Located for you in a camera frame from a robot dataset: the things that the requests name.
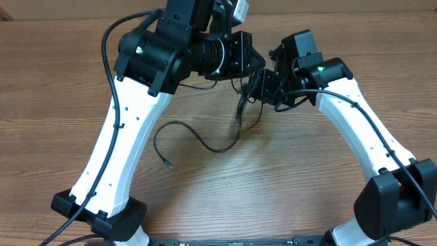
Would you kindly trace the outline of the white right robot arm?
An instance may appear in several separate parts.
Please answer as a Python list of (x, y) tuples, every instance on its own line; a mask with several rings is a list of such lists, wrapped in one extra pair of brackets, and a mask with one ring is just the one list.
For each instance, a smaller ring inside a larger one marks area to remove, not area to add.
[(342, 59), (324, 59), (309, 30), (284, 38), (269, 56), (274, 68), (257, 77), (252, 97), (278, 112), (304, 102), (316, 106), (344, 138), (365, 179), (353, 218), (317, 236), (317, 245), (387, 245), (396, 232), (436, 216), (435, 163), (418, 161), (390, 134)]

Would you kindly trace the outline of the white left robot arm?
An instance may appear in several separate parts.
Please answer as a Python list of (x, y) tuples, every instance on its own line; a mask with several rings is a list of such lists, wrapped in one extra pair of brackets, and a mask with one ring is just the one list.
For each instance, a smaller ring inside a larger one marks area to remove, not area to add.
[(141, 153), (176, 90), (192, 73), (213, 82), (252, 77), (265, 64), (251, 34), (234, 31), (245, 0), (168, 1), (140, 12), (125, 33), (114, 66), (106, 66), (112, 98), (90, 159), (51, 207), (68, 222), (87, 223), (105, 245), (148, 245), (146, 205), (130, 195)]

